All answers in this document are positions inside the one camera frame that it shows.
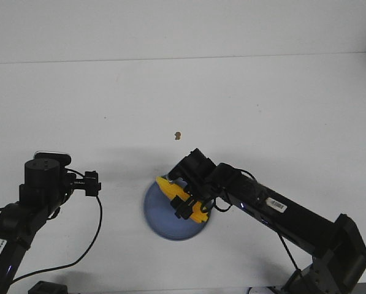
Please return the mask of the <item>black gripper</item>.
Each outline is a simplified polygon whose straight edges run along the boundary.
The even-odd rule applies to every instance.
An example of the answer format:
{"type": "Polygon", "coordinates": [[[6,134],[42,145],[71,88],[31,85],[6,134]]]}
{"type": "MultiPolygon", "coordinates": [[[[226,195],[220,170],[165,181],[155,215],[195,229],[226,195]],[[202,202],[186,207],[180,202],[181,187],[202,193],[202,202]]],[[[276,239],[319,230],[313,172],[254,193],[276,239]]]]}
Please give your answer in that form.
{"type": "Polygon", "coordinates": [[[196,148],[168,172],[166,180],[170,184],[186,183],[184,191],[193,197],[182,200],[176,196],[171,200],[170,205],[179,219],[200,220],[200,213],[194,211],[197,204],[195,199],[213,199],[222,196],[221,180],[218,176],[222,166],[222,163],[214,164],[196,148]]]}
{"type": "MultiPolygon", "coordinates": [[[[85,195],[98,197],[101,183],[96,171],[86,171],[83,177],[85,195]]],[[[25,163],[25,182],[19,187],[19,203],[37,209],[55,211],[73,193],[75,174],[68,172],[56,159],[37,158],[25,163]]]]}

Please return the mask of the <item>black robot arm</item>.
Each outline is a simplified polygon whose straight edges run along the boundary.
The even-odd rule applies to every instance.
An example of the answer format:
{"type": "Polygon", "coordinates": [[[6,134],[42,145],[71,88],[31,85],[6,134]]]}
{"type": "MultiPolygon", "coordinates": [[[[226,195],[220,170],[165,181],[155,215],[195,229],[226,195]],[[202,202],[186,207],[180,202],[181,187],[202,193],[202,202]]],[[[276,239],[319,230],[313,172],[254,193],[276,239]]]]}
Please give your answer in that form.
{"type": "Polygon", "coordinates": [[[24,165],[19,199],[0,209],[0,293],[7,293],[36,233],[60,212],[75,190],[98,198],[96,171],[79,173],[68,168],[67,154],[39,153],[24,165]]]}
{"type": "Polygon", "coordinates": [[[312,257],[312,263],[295,269],[273,293],[351,293],[366,270],[366,246],[356,223],[341,214],[335,222],[304,208],[265,187],[248,171],[220,163],[215,165],[199,149],[190,152],[166,175],[170,182],[185,182],[188,199],[171,201],[176,216],[187,219],[193,206],[209,212],[222,198],[312,257]]]}

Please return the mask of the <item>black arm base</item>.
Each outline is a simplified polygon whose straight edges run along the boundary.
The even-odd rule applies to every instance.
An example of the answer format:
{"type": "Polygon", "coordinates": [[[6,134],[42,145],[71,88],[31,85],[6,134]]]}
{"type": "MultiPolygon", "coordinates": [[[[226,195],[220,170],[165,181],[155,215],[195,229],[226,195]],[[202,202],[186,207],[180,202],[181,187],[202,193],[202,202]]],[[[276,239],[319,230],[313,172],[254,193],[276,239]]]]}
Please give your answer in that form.
{"type": "Polygon", "coordinates": [[[64,284],[39,281],[28,290],[28,294],[68,294],[68,289],[64,284]]]}

